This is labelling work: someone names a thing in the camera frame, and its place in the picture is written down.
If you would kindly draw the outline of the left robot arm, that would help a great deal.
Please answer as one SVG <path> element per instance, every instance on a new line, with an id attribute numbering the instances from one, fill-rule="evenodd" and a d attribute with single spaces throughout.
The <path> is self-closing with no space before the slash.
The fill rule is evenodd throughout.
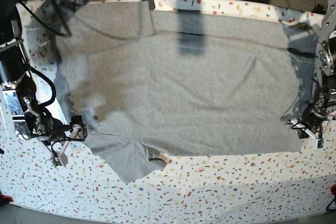
<path id="1" fill-rule="evenodd" d="M 314 94 L 302 116 L 287 120 L 286 124 L 298 132 L 300 139 L 311 139 L 314 150 L 324 146 L 323 123 L 330 122 L 335 112 L 335 4 L 328 7 L 318 33 L 315 54 L 316 74 Z"/>

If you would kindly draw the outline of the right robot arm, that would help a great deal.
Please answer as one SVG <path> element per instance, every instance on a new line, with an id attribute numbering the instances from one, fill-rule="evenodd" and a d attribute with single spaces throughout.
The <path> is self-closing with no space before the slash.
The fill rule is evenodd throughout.
<path id="1" fill-rule="evenodd" d="M 50 86 L 51 98 L 48 101 L 37 101 L 32 74 Z M 56 88 L 49 78 L 29 64 L 16 7 L 1 18 L 1 91 L 12 116 L 16 136 L 21 140 L 37 138 L 51 152 L 54 166 L 66 166 L 68 158 L 65 151 L 70 142 L 85 140 L 86 125 L 80 115 L 73 116 L 69 124 L 63 124 L 47 109 L 56 99 Z"/>

